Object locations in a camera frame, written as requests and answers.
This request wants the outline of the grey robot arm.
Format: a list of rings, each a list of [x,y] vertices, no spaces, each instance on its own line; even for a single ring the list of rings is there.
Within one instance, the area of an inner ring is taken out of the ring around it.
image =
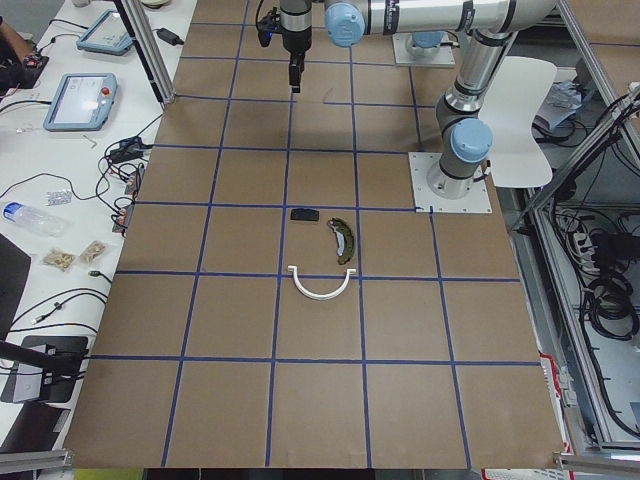
[[[331,42],[348,48],[366,35],[392,37],[398,63],[443,65],[447,34],[469,37],[451,66],[457,76],[436,104],[443,141],[438,163],[429,169],[430,190],[441,198],[466,196],[478,181],[477,169],[494,143],[479,119],[483,100],[514,37],[549,14],[552,1],[327,1],[324,26]]]

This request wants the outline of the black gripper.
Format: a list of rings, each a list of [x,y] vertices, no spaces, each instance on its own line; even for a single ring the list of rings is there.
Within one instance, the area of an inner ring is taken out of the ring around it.
[[[312,12],[280,11],[280,25],[284,48],[291,53],[288,66],[289,85],[296,93],[301,92],[302,74],[305,69],[305,52],[312,45]]]

